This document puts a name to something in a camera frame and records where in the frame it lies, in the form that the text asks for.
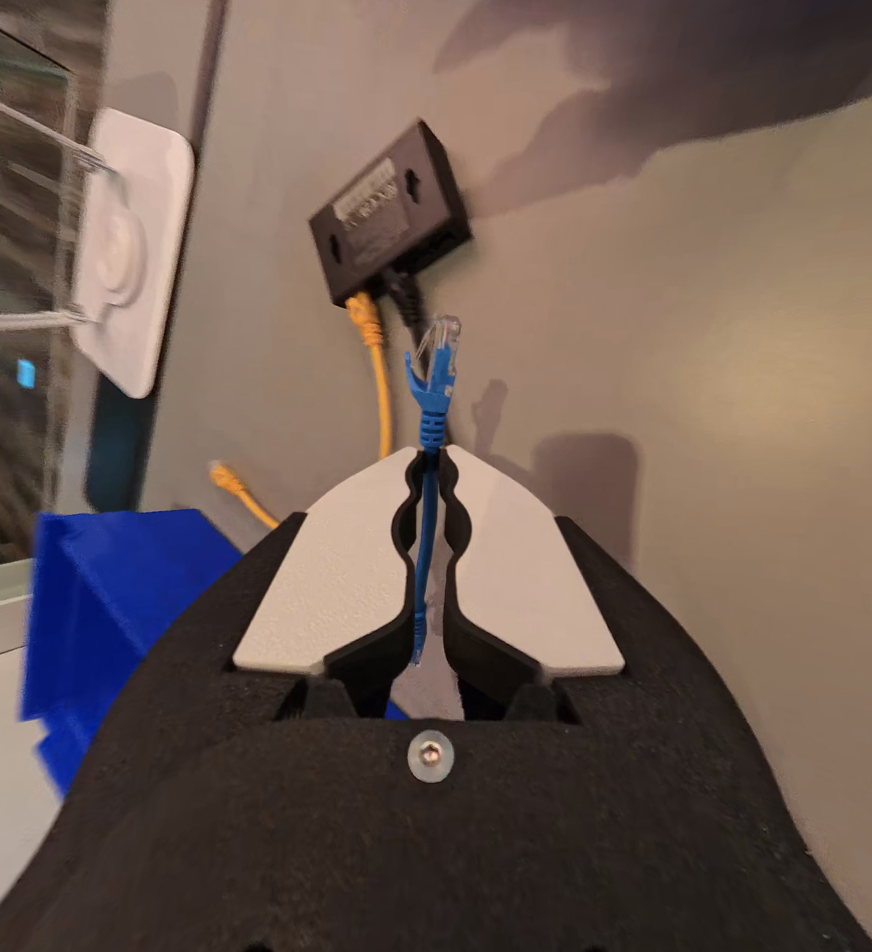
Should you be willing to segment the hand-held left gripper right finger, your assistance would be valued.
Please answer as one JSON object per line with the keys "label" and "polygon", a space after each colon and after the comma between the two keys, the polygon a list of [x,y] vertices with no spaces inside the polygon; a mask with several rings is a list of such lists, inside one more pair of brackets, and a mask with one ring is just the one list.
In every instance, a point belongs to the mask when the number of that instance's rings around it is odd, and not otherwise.
{"label": "hand-held left gripper right finger", "polygon": [[459,446],[442,451],[446,659],[467,684],[612,676],[624,659],[554,513]]}

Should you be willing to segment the white stand base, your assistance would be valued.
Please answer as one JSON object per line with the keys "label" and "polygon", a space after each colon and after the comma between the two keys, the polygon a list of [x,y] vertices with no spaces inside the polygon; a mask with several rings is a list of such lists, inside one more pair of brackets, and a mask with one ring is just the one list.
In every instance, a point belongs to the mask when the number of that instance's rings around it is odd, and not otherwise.
{"label": "white stand base", "polygon": [[195,161],[178,132],[98,111],[73,268],[73,343],[126,396],[154,387]]}

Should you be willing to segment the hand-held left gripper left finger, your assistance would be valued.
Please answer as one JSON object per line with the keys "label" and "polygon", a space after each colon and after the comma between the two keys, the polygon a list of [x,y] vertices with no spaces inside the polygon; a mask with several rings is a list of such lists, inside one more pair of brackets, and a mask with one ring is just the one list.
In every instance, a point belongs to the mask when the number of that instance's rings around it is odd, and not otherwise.
{"label": "hand-held left gripper left finger", "polygon": [[334,653],[397,618],[414,583],[393,526],[417,457],[398,450],[306,510],[232,656],[237,668],[325,673]]}

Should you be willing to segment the black network switch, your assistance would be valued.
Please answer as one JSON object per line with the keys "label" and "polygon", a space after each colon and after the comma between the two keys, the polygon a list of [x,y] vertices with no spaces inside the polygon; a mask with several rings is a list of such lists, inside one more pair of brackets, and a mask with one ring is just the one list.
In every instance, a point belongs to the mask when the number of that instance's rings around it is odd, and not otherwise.
{"label": "black network switch", "polygon": [[448,153],[418,119],[309,219],[331,302],[380,297],[384,274],[417,275],[473,233]]}

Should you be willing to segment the blue plastic bin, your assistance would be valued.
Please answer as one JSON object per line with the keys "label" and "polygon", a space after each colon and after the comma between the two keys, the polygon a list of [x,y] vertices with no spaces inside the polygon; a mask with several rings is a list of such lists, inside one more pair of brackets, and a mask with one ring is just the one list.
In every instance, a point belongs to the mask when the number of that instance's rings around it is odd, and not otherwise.
{"label": "blue plastic bin", "polygon": [[149,649],[240,557],[196,509],[37,516],[19,716],[61,799]]}

